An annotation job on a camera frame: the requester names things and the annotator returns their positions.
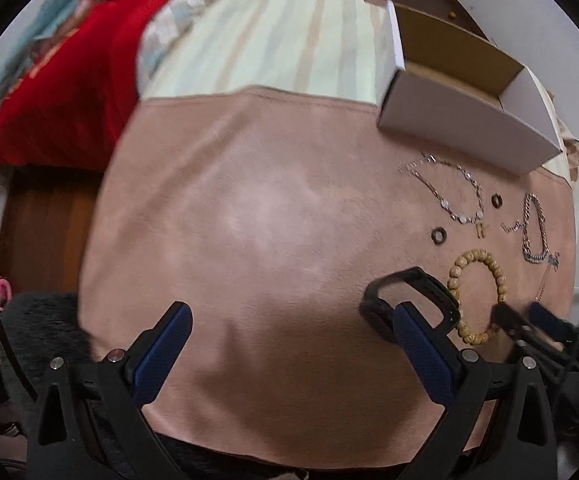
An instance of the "striped sheet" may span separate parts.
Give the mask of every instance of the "striped sheet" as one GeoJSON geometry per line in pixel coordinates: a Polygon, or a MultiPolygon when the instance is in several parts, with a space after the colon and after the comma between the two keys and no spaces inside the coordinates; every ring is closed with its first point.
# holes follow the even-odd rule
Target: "striped sheet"
{"type": "Polygon", "coordinates": [[[142,97],[256,85],[376,104],[384,18],[364,0],[220,0],[173,47],[142,97]]]}

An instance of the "small pendant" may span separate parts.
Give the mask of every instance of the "small pendant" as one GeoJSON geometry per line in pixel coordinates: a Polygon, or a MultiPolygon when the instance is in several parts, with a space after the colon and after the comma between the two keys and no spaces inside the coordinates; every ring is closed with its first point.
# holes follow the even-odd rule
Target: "small pendant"
{"type": "Polygon", "coordinates": [[[482,222],[476,222],[476,236],[478,236],[479,239],[481,238],[485,238],[485,230],[487,229],[487,226],[485,224],[483,224],[482,222]]]}
{"type": "Polygon", "coordinates": [[[547,259],[547,268],[543,274],[543,279],[540,280],[540,285],[538,286],[538,292],[536,294],[535,301],[540,301],[543,298],[543,292],[547,286],[547,279],[549,276],[550,269],[554,269],[554,272],[558,272],[558,266],[560,263],[561,253],[550,254],[547,259]]]}

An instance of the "metal screw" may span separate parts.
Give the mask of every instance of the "metal screw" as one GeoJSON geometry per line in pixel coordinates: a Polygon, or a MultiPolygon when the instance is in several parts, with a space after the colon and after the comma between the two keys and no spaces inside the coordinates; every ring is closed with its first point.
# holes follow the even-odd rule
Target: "metal screw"
{"type": "Polygon", "coordinates": [[[50,368],[52,370],[58,370],[59,368],[61,368],[61,366],[63,366],[63,364],[65,364],[63,357],[55,357],[50,361],[50,368]]]}
{"type": "Polygon", "coordinates": [[[476,361],[478,361],[478,353],[471,348],[463,350],[461,352],[461,355],[463,356],[463,359],[468,363],[475,363],[476,361]]]}
{"type": "Polygon", "coordinates": [[[532,369],[536,368],[536,361],[534,360],[533,357],[530,357],[530,356],[528,356],[528,355],[526,355],[526,356],[523,358],[522,363],[523,363],[523,366],[524,366],[525,368],[527,368],[528,370],[532,370],[532,369]]]}
{"type": "Polygon", "coordinates": [[[112,362],[112,363],[117,363],[119,361],[122,361],[122,359],[125,357],[125,351],[120,349],[120,348],[115,348],[114,350],[110,350],[110,353],[108,353],[105,358],[112,362]]]}

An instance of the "beaded bracelet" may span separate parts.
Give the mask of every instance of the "beaded bracelet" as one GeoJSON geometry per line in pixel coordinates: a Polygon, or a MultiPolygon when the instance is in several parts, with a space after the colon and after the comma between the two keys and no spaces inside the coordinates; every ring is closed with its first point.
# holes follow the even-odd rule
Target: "beaded bracelet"
{"type": "Polygon", "coordinates": [[[465,314],[463,313],[463,309],[460,307],[458,279],[460,278],[463,269],[465,269],[465,267],[467,267],[472,262],[483,262],[492,272],[492,275],[496,280],[499,303],[507,301],[507,285],[501,267],[499,267],[492,254],[488,253],[484,249],[474,249],[473,251],[467,251],[463,253],[457,258],[457,260],[454,262],[454,266],[449,270],[447,288],[449,289],[449,292],[452,294],[452,296],[456,298],[459,305],[458,311],[460,313],[460,321],[456,327],[458,330],[458,335],[460,335],[463,338],[463,341],[468,345],[476,346],[487,343],[491,338],[493,338],[496,332],[498,332],[500,327],[492,325],[485,332],[475,334],[471,331],[463,319],[465,314]]]}

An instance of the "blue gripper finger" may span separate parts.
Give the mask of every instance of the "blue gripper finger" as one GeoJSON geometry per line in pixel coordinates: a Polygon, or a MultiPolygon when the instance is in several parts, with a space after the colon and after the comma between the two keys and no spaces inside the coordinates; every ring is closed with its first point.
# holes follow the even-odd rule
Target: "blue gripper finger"
{"type": "Polygon", "coordinates": [[[574,330],[572,325],[556,317],[537,301],[534,301],[529,306],[527,319],[532,325],[540,328],[554,341],[566,343],[573,340],[574,330]]]}
{"type": "Polygon", "coordinates": [[[447,408],[455,398],[451,369],[403,304],[394,309],[394,333],[429,398],[447,408]]]}
{"type": "Polygon", "coordinates": [[[154,402],[191,333],[192,310],[188,304],[177,301],[153,329],[137,338],[128,351],[138,354],[133,365],[128,361],[131,374],[128,381],[137,406],[154,402]]]}

